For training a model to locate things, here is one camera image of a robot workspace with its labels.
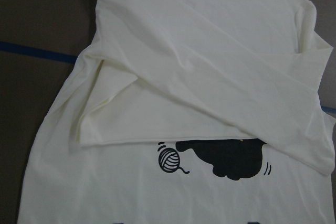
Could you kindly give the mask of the cream long-sleeve cat shirt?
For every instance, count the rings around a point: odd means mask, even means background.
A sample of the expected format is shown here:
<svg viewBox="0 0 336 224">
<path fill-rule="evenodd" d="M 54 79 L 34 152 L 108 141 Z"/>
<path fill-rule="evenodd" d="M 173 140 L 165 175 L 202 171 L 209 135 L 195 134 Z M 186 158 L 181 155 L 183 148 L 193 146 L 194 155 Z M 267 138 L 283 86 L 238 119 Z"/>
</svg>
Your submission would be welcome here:
<svg viewBox="0 0 336 224">
<path fill-rule="evenodd" d="M 310 0 L 97 0 L 18 223 L 335 223 Z"/>
</svg>

